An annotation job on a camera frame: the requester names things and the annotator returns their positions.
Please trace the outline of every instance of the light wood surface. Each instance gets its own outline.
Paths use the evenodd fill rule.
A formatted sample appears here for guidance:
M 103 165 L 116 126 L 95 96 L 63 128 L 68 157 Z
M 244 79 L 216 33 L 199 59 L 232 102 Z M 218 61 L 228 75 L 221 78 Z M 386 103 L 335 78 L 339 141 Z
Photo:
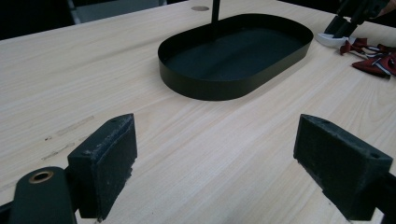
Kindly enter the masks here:
M 66 167 L 105 121 L 134 113 L 138 157 L 104 223 L 348 223 L 292 157 L 298 120 L 328 119 L 396 158 L 395 78 L 364 74 L 350 66 L 357 56 L 313 40 L 302 61 L 247 96 L 181 96 L 163 84 L 157 49 L 209 23 L 210 10 L 191 8 L 211 3 L 0 41 L 0 204 L 23 175 Z M 333 17 L 274 0 L 221 1 L 221 19 L 242 13 L 289 18 L 314 34 Z M 396 29 L 386 26 L 365 22 L 354 35 L 396 46 Z M 372 222 L 381 218 L 376 211 Z

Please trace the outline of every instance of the black clamp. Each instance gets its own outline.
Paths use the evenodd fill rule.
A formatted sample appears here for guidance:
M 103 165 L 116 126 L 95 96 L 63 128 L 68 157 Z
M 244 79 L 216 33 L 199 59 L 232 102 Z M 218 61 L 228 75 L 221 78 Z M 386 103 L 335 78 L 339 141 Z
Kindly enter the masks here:
M 377 207 L 382 223 L 396 223 L 393 158 L 337 125 L 301 115 L 294 158 L 349 220 L 370 220 Z
M 103 220 L 136 157 L 134 115 L 111 119 L 68 155 L 65 170 L 46 167 L 22 177 L 14 201 L 0 206 L 0 223 L 77 223 L 77 210 Z

